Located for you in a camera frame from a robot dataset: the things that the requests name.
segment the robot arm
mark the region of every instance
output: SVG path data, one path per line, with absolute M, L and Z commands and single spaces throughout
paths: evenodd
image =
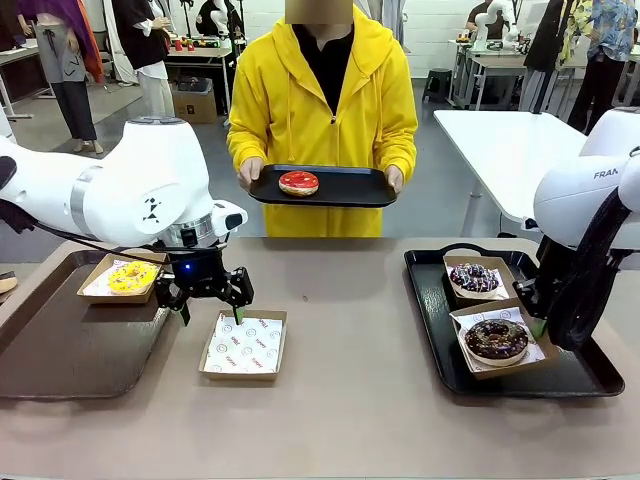
M 537 278 L 516 285 L 530 314 L 547 320 L 556 345 L 591 336 L 625 264 L 640 250 L 640 115 L 607 112 L 580 157 L 550 170 L 534 200 L 545 234 Z
M 487 36 L 489 29 L 487 25 L 491 25 L 498 21 L 498 13 L 502 11 L 502 18 L 508 25 L 508 32 L 502 39 L 503 48 L 513 48 L 518 41 L 518 26 L 516 24 L 516 14 L 513 9 L 512 0 L 493 0 L 487 13 L 481 13 L 476 16 L 476 25 L 478 31 L 476 33 L 476 40 L 473 46 L 474 50 L 486 50 L 487 48 Z
M 103 160 L 38 153 L 0 139 L 0 218 L 20 233 L 43 228 L 123 247 L 169 252 L 172 282 L 160 306 L 182 310 L 189 297 L 218 297 L 235 308 L 253 300 L 244 268 L 227 272 L 221 238 L 246 211 L 209 194 L 209 175 L 193 129 L 182 120 L 127 122 Z

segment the paper donut box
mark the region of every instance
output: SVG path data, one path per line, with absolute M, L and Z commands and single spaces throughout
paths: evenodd
M 151 253 L 149 251 L 143 250 L 132 250 L 127 251 L 129 255 L 135 255 L 136 257 L 140 257 L 146 260 L 154 260 L 157 262 L 164 262 L 167 259 L 166 253 Z M 145 304 L 151 298 L 151 294 L 153 293 L 153 283 L 149 285 L 147 290 L 139 295 L 85 295 L 84 290 L 87 288 L 94 280 L 96 280 L 100 275 L 109 270 L 113 266 L 113 262 L 115 260 L 121 260 L 125 262 L 133 262 L 134 260 L 128 257 L 123 257 L 121 255 L 115 255 L 112 253 L 108 253 L 100 263 L 93 269 L 91 275 L 87 277 L 84 283 L 78 289 L 78 296 L 82 297 L 87 303 L 90 304 Z
M 535 339 L 535 343 L 538 347 L 540 347 L 543 357 L 534 363 L 519 362 L 508 367 L 491 367 L 489 365 L 484 365 L 482 371 L 478 371 L 477 367 L 474 367 L 474 360 L 470 358 L 466 346 L 464 345 L 464 340 L 461 338 L 461 335 L 459 335 L 461 327 L 460 324 L 455 320 L 455 317 L 482 314 L 484 312 L 500 311 L 514 307 L 520 309 L 522 320 L 524 320 L 524 322 L 527 324 L 527 327 L 530 331 L 539 330 L 539 322 L 541 322 L 541 320 L 531 317 L 518 298 L 510 298 L 509 300 L 498 300 L 495 302 L 483 303 L 482 305 L 476 305 L 474 307 L 468 307 L 462 310 L 451 312 L 451 321 L 453 322 L 453 328 L 456 331 L 456 338 L 458 339 L 460 349 L 462 350 L 462 356 L 464 357 L 464 360 L 467 364 L 467 368 L 478 380 L 512 375 L 514 373 L 520 373 L 534 368 L 544 368 L 546 365 L 548 365 L 549 362 L 553 362 L 553 360 L 555 360 L 559 355 L 558 347 L 553 345 L 551 343 L 551 340 L 549 339 L 549 335 L 547 333 L 544 333 L 540 338 Z
M 443 260 L 445 272 L 449 267 L 453 268 L 457 267 L 458 265 L 464 265 L 466 263 L 482 265 L 483 267 L 490 270 L 498 270 L 500 279 L 502 280 L 504 288 L 507 290 L 509 299 L 518 298 L 518 294 L 513 288 L 515 279 L 513 278 L 509 267 L 502 258 L 483 257 L 478 255 L 445 255 Z M 483 294 L 478 295 L 475 292 L 467 292 L 451 281 L 448 272 L 447 283 L 452 291 L 454 300 L 458 308 L 472 307 L 474 305 L 479 305 L 482 303 L 504 300 L 499 298 L 491 298 Z
M 268 382 L 273 382 L 274 380 L 276 380 L 276 378 L 278 378 L 278 374 L 280 373 L 282 356 L 284 353 L 285 338 L 287 334 L 287 312 L 269 311 L 269 310 L 245 310 L 244 312 L 244 315 L 243 315 L 244 319 L 260 319 L 265 321 L 273 320 L 276 322 L 281 322 L 281 330 L 278 335 L 279 339 L 269 347 L 275 350 L 273 352 L 274 368 L 268 369 L 268 370 L 265 369 L 264 373 L 261 373 L 259 371 L 260 370 L 259 368 L 257 369 L 257 371 L 251 371 L 248 373 L 232 373 L 232 372 L 219 371 L 219 368 L 216 368 L 215 366 L 212 367 L 211 365 L 212 363 L 217 363 L 215 361 L 214 362 L 211 361 L 212 359 L 216 358 L 216 357 L 212 357 L 212 355 L 220 355 L 221 362 L 225 362 L 225 361 L 234 362 L 234 358 L 230 358 L 230 355 L 228 353 L 220 354 L 219 351 L 216 352 L 215 349 L 212 347 L 214 345 L 215 338 L 216 338 L 216 327 L 220 323 L 220 320 L 224 318 L 227 318 L 227 319 L 233 318 L 233 312 L 231 310 L 222 310 L 218 314 L 218 316 L 215 317 L 213 326 L 209 332 L 207 341 L 205 342 L 204 350 L 202 351 L 202 357 L 200 358 L 200 365 L 198 368 L 200 373 L 210 380 L 234 380 L 234 381 L 258 380 L 258 381 L 268 381 Z M 267 339 L 263 339 L 264 342 L 261 342 L 260 338 L 261 338 L 260 332 L 258 332 L 257 335 L 252 336 L 251 345 L 254 348 L 256 348 L 255 347 L 256 342 L 259 345 L 263 345 L 263 343 L 268 343 L 270 341 Z M 244 339 L 241 338 L 240 335 L 238 335 L 238 340 L 241 342 L 244 341 Z

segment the red glazed donut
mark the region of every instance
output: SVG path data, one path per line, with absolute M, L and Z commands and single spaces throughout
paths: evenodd
M 309 172 L 289 172 L 280 177 L 280 190 L 295 197 L 308 197 L 318 191 L 318 177 Z

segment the wall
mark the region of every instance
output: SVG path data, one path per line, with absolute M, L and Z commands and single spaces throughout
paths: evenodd
M 186 32 L 184 13 L 179 0 L 173 2 L 174 22 L 180 33 Z M 424 78 L 429 69 L 451 68 L 454 62 L 455 45 L 448 40 L 457 37 L 466 23 L 471 9 L 481 0 L 406 0 L 405 13 L 409 19 L 405 24 L 405 45 L 411 53 L 409 64 L 414 78 Z M 525 33 L 535 30 L 542 18 L 548 0 L 523 0 L 520 27 Z M 197 15 L 204 0 L 196 0 L 189 17 Z M 269 32 L 284 14 L 284 0 L 245 0 L 244 15 L 246 33 L 255 39 Z

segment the chocolate donut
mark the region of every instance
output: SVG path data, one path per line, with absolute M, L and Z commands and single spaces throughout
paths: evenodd
M 508 320 L 484 320 L 464 336 L 469 352 L 483 363 L 507 366 L 525 354 L 529 337 L 524 328 Z
M 477 293 L 491 292 L 499 285 L 495 273 L 478 264 L 458 265 L 453 268 L 449 278 L 460 288 Z

